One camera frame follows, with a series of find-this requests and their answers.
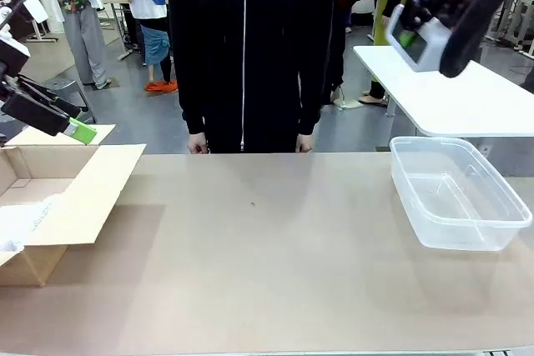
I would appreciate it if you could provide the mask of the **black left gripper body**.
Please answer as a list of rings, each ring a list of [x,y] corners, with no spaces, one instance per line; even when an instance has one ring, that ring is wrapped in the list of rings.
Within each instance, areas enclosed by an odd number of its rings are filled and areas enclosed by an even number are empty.
[[[17,49],[1,50],[1,89],[19,88],[18,74],[29,56]]]

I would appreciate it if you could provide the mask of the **person right hand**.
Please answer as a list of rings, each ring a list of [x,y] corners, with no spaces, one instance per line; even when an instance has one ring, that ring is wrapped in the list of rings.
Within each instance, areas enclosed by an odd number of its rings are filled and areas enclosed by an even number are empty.
[[[188,150],[191,154],[208,154],[209,147],[204,133],[189,135]]]

